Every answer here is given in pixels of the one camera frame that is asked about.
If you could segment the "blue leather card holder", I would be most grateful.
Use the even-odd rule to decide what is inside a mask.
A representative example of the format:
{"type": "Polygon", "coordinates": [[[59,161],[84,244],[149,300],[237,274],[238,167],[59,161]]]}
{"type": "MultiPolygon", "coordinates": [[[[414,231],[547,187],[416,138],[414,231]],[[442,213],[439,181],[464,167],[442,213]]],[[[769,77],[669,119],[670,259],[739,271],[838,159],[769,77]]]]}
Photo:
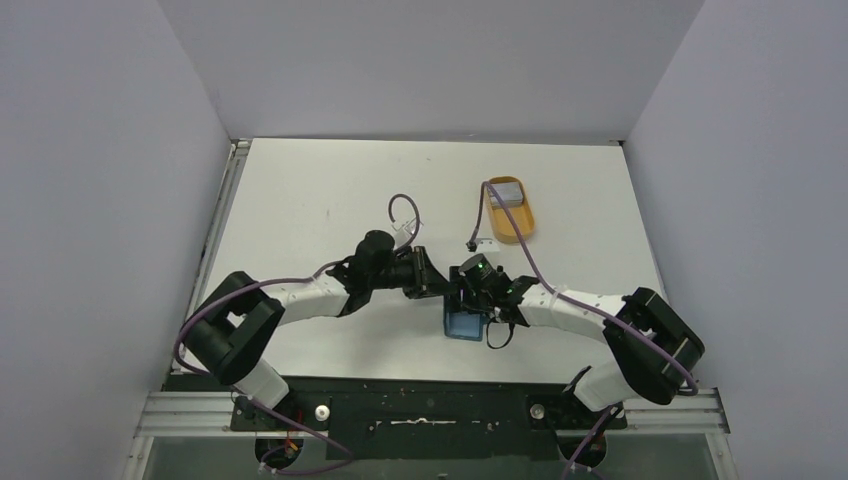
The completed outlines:
{"type": "Polygon", "coordinates": [[[478,312],[466,309],[455,297],[443,299],[443,334],[456,340],[483,340],[486,317],[478,312]]]}

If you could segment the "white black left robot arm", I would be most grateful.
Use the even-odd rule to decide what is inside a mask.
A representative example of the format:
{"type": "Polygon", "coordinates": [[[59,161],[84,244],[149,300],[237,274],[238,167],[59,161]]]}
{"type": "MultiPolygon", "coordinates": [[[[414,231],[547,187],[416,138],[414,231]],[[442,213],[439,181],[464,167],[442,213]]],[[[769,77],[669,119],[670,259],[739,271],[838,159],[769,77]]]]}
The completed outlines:
{"type": "Polygon", "coordinates": [[[176,341],[220,384],[258,402],[256,414],[272,429],[295,419],[287,382],[263,358],[275,330],[317,317],[344,317],[364,307],[376,290],[399,289],[412,300],[446,297],[459,288],[443,276],[425,248],[395,247],[372,230],[355,252],[309,278],[257,282],[243,271],[228,275],[181,328],[176,341]]]}

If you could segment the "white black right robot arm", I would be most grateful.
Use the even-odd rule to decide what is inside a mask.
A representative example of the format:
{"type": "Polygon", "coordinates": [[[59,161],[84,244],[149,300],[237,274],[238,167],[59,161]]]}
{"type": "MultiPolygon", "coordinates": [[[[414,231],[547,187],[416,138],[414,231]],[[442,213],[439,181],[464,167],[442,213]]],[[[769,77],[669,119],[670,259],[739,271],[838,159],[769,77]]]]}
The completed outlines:
{"type": "Polygon", "coordinates": [[[603,409],[633,398],[668,405],[695,390],[692,370],[705,353],[703,341],[654,290],[590,294],[557,290],[540,278],[509,277],[483,254],[452,274],[460,305],[489,320],[524,328],[553,328],[588,338],[611,352],[569,384],[565,419],[586,427],[603,409]]]}

